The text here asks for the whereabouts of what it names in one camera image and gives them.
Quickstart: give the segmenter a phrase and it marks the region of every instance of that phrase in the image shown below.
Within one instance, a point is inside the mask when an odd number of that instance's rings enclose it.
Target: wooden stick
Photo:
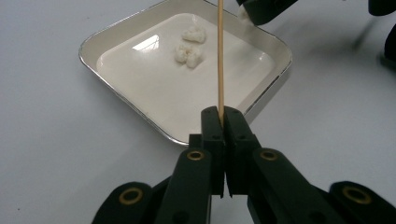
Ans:
[[[218,83],[219,83],[219,119],[224,125],[224,80],[223,80],[223,0],[218,4]]]

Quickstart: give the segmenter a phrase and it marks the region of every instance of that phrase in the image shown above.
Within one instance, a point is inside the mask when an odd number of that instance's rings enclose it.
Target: white tray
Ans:
[[[287,46],[263,30],[224,19],[225,104],[244,114],[287,70]],[[206,29],[195,44],[203,60],[190,69],[175,61],[184,30]],[[170,140],[186,145],[200,133],[200,113],[218,103],[217,7],[202,0],[167,0],[119,21],[83,42],[81,61],[123,101]]]

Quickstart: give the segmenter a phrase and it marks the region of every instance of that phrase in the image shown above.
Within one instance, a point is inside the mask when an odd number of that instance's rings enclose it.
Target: white food piece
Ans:
[[[175,60],[185,63],[189,68],[194,68],[201,61],[202,52],[198,47],[179,44],[176,47]]]
[[[245,9],[244,5],[241,5],[238,8],[237,18],[239,21],[242,22],[242,24],[254,25],[253,22],[250,20],[250,17],[248,16],[247,10]]]
[[[204,43],[206,40],[206,29],[199,25],[193,25],[188,30],[185,30],[181,37],[185,40]]]

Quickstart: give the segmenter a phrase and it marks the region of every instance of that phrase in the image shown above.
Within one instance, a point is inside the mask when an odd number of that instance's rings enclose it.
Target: wooden skewer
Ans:
[[[219,119],[224,125],[224,80],[223,80],[223,0],[218,3],[218,83],[219,83]]]

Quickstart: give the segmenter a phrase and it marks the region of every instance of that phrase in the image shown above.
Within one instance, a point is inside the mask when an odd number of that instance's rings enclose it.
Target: white table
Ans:
[[[172,174],[183,147],[78,58],[89,35],[158,2],[0,3],[0,223],[90,223],[115,187]],[[351,180],[396,204],[396,71],[379,61],[395,22],[366,1],[300,0],[262,27],[293,63],[251,129],[315,186]],[[214,197],[212,223],[251,222],[246,197]]]

